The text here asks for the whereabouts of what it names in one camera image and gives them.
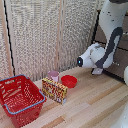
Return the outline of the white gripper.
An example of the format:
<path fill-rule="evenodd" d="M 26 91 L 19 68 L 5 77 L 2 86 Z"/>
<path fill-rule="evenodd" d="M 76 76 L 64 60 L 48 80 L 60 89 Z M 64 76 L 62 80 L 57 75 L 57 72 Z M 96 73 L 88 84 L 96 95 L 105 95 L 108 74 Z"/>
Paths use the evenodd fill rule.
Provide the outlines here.
<path fill-rule="evenodd" d="M 101 69 L 101 68 L 94 68 L 94 69 L 92 69 L 91 74 L 92 75 L 100 75 L 100 74 L 102 74 L 102 72 L 103 72 L 103 69 Z"/>

